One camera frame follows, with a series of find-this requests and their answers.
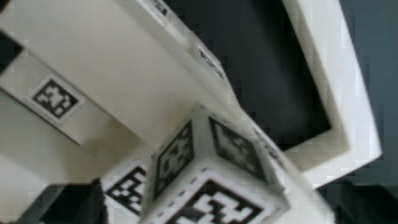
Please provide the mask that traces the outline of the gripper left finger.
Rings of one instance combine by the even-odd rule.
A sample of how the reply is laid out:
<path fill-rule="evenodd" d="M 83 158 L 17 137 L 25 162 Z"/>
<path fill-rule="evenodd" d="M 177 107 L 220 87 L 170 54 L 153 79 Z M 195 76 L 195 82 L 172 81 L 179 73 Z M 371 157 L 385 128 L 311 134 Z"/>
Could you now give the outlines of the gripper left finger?
<path fill-rule="evenodd" d="M 99 180 L 51 184 L 32 204 L 26 224 L 108 224 Z"/>

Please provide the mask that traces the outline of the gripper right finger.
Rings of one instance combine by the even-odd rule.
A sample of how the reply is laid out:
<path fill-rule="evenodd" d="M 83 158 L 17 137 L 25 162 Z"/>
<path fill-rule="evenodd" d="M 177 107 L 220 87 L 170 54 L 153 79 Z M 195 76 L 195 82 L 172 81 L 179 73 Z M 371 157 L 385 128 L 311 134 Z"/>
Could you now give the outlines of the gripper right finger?
<path fill-rule="evenodd" d="M 398 185 L 343 182 L 336 224 L 398 224 Z"/>

